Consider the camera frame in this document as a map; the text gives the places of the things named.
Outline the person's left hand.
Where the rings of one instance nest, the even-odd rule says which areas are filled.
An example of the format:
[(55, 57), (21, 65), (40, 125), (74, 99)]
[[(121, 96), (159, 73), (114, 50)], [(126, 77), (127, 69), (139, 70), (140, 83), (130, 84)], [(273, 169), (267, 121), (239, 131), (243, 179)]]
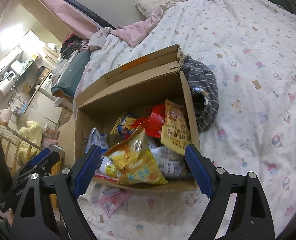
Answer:
[(10, 226), (13, 225), (13, 220), (14, 220), (14, 212), (12, 209), (9, 209), (8, 214), (7, 214), (7, 221)]

